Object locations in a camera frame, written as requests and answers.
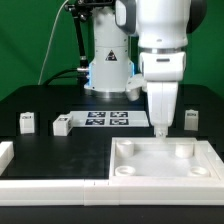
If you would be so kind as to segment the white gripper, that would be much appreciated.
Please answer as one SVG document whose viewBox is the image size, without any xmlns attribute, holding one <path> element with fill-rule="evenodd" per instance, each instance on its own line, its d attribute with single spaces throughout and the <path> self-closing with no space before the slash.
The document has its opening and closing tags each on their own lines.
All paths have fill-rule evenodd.
<svg viewBox="0 0 224 224">
<path fill-rule="evenodd" d="M 176 107 L 178 82 L 186 67 L 184 52 L 140 54 L 140 71 L 146 81 L 150 123 L 155 136 L 165 138 L 172 124 Z"/>
</svg>

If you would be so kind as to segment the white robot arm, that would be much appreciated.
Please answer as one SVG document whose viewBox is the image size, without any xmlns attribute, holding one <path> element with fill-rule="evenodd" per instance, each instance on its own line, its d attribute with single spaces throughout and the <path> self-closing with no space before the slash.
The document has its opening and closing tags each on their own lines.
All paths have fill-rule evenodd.
<svg viewBox="0 0 224 224">
<path fill-rule="evenodd" d="M 206 0 L 115 0 L 94 10 L 94 59 L 85 92 L 103 98 L 145 91 L 157 137 L 173 123 L 186 68 L 187 35 L 205 18 Z"/>
</svg>

